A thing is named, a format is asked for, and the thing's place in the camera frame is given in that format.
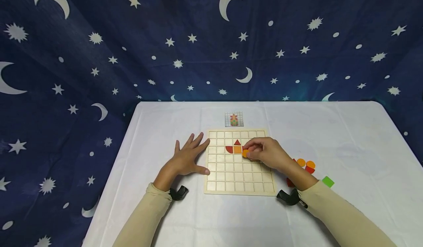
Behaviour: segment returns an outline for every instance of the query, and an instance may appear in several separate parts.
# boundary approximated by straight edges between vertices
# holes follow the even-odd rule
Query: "black clamp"
[[[187,195],[188,192],[189,192],[189,190],[185,186],[181,186],[178,191],[171,188],[170,189],[170,196],[172,197],[172,200],[179,201],[179,200],[184,199],[184,197]]]

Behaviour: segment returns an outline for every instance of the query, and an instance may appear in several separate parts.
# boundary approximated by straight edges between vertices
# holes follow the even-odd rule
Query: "right hand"
[[[244,145],[244,149],[249,151],[249,159],[262,161],[282,173],[294,162],[279,142],[270,137],[253,138]]]

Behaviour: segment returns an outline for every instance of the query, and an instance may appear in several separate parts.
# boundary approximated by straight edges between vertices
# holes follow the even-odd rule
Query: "green square block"
[[[330,179],[329,177],[325,177],[325,178],[323,178],[322,179],[322,182],[325,184],[325,185],[327,185],[329,188],[331,188],[334,184],[335,184],[335,182],[334,181],[332,181],[332,179]]]

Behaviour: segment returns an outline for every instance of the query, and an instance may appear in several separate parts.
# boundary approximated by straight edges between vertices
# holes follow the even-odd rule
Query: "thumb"
[[[196,165],[194,167],[194,172],[197,172],[197,173],[202,174],[202,175],[209,175],[210,174],[209,169],[207,169],[206,167],[203,167],[203,166],[199,166],[199,165]]]

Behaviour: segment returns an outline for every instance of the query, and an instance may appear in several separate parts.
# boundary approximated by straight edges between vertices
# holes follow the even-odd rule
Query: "beige sleeve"
[[[396,247],[381,229],[322,181],[298,193],[307,210],[325,223],[341,247]]]
[[[150,247],[158,224],[172,197],[169,191],[163,192],[150,183],[145,195],[126,221],[113,247]]]

